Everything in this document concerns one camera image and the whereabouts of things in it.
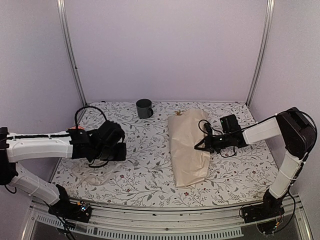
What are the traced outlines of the white purple flower bunch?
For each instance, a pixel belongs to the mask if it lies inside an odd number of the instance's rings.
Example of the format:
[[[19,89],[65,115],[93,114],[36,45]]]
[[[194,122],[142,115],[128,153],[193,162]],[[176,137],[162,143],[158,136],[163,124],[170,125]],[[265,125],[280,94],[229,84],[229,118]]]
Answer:
[[[174,114],[176,116],[181,116],[184,112],[182,110],[175,111]]]

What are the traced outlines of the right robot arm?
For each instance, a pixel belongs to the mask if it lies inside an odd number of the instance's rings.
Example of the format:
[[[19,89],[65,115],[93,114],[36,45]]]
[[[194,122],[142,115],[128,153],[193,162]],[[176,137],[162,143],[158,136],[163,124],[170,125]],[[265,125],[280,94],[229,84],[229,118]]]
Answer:
[[[220,118],[221,134],[214,134],[210,123],[198,122],[204,138],[195,144],[198,151],[221,153],[222,150],[244,148],[255,143],[281,137],[285,154],[274,182],[266,190],[258,213],[269,218],[278,210],[278,203],[290,191],[316,145],[318,130],[315,121],[305,112],[292,107],[250,126],[241,127],[234,114]]]

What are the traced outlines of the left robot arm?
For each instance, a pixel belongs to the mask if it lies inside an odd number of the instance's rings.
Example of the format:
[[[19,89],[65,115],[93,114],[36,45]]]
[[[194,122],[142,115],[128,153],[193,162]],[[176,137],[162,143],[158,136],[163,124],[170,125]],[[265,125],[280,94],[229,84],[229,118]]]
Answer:
[[[47,134],[23,135],[0,129],[0,184],[12,186],[35,196],[63,216],[74,213],[64,187],[49,183],[26,170],[19,162],[29,159],[69,158],[105,162],[126,159],[127,146],[121,128],[86,131],[73,127],[67,131]]]

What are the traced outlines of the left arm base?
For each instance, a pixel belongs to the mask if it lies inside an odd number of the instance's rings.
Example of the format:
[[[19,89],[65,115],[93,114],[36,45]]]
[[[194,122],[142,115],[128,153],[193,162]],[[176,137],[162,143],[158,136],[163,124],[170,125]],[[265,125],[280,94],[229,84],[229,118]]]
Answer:
[[[77,203],[70,202],[69,195],[65,188],[59,184],[55,186],[59,192],[59,201],[49,206],[48,213],[67,220],[88,223],[92,214],[91,205],[83,200]]]

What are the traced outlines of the peach wrapping paper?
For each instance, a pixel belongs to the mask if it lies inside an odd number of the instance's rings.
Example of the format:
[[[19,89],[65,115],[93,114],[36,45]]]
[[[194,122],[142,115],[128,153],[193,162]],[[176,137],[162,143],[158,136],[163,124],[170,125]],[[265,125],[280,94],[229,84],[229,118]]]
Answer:
[[[211,154],[195,149],[205,137],[199,121],[207,119],[208,114],[198,108],[168,117],[170,158],[177,188],[194,188],[208,174]]]

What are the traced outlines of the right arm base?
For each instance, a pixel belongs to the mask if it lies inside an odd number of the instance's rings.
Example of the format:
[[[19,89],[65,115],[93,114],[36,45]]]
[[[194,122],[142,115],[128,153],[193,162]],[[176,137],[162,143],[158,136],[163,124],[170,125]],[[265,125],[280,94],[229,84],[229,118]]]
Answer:
[[[283,208],[283,199],[285,196],[286,193],[280,198],[275,198],[267,190],[261,204],[242,206],[239,210],[239,216],[245,223],[253,223],[273,218],[271,221],[258,223],[257,229],[263,235],[275,234],[280,229],[279,226],[285,213]]]

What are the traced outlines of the cream ribbon bow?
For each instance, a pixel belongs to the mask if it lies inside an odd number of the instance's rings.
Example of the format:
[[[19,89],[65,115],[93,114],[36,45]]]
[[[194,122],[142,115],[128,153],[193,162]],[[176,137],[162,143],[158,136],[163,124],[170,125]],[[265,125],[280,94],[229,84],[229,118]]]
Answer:
[[[76,178],[76,184],[89,186],[102,186],[109,182],[120,172],[120,163],[108,163],[99,168],[90,168],[88,164],[76,163],[72,166],[71,172]]]

